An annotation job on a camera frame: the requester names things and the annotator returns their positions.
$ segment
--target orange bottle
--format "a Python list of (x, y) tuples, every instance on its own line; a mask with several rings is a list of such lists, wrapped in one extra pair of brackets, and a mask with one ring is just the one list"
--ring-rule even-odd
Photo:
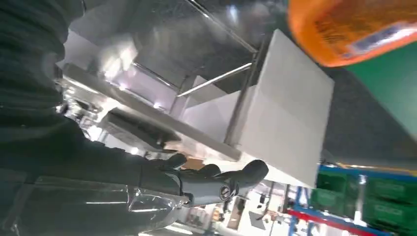
[(290, 0), (289, 24), (324, 66), (376, 57), (417, 40), (417, 0)]

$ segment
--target person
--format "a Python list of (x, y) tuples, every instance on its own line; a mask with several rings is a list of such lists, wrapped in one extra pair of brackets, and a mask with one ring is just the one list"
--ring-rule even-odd
[(163, 228), (175, 221), (177, 208), (227, 200), (268, 172), (259, 160), (222, 174), (176, 171), (183, 155), (150, 161), (105, 147), (56, 112), (62, 96), (54, 66), (64, 58), (68, 26), (103, 2), (0, 4), (0, 235), (129, 235)]

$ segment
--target logo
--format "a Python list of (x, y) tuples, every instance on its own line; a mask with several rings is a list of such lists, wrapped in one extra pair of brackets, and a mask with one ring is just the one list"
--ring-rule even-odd
[(231, 191), (230, 191), (230, 188), (229, 188), (228, 186), (223, 185), (223, 186), (220, 188), (220, 199), (221, 199), (222, 201), (224, 201), (224, 200), (228, 199), (228, 198), (230, 197), (230, 194), (231, 194)]

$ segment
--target green crate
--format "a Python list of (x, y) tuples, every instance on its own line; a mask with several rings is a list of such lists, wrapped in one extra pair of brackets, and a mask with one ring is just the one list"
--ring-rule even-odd
[(402, 230), (417, 230), (417, 206), (398, 204), (376, 198), (366, 198), (363, 221)]
[(357, 197), (359, 178), (357, 176), (321, 171), (317, 175), (316, 187)]
[(355, 217), (357, 198), (325, 189), (313, 189), (311, 192), (310, 206), (316, 210), (328, 211), (331, 214)]
[(417, 183), (368, 178), (366, 195), (417, 205)]

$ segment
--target ceiling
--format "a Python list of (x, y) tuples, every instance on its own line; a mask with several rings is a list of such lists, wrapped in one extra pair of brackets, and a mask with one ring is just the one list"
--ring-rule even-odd
[[(252, 53), (199, 12), (192, 1), (109, 0), (70, 26), (94, 45), (84, 46), (85, 50), (72, 57), (83, 58), (92, 71), (100, 48), (129, 35), (138, 51), (135, 62), (176, 87), (187, 77), (212, 79), (251, 62)], [(276, 28), (291, 36), (285, 0), (197, 2), (254, 48)], [(324, 149), (331, 153), (327, 157), (345, 163), (417, 169), (416, 143), (366, 87), (343, 68), (324, 71), (335, 80), (324, 142)], [(231, 93), (240, 90), (244, 76), (242, 72), (216, 85)]]

